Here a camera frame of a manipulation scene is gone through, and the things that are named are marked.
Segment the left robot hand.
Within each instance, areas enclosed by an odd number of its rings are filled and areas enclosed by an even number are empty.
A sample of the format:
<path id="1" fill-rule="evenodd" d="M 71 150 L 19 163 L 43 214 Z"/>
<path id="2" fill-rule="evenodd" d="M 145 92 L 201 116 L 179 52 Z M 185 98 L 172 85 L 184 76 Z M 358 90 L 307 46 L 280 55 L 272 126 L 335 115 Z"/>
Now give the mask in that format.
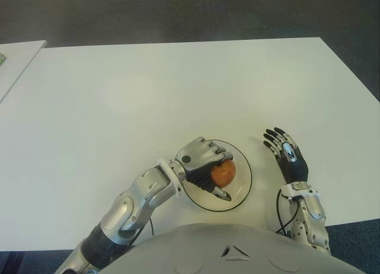
<path id="1" fill-rule="evenodd" d="M 211 170 L 230 159 L 233 159 L 231 152 L 203 137 L 188 143 L 175 157 L 183 167 L 188 182 L 224 201 L 231 201 L 232 198 L 211 179 Z"/>

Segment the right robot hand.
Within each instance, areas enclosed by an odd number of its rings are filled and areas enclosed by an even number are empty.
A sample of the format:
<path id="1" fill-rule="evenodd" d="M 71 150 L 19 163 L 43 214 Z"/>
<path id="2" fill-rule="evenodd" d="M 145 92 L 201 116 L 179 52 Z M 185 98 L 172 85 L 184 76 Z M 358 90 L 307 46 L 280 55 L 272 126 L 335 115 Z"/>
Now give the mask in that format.
<path id="1" fill-rule="evenodd" d="M 266 129 L 263 144 L 272 151 L 287 184 L 308 181 L 308 165 L 290 134 L 274 127 Z"/>

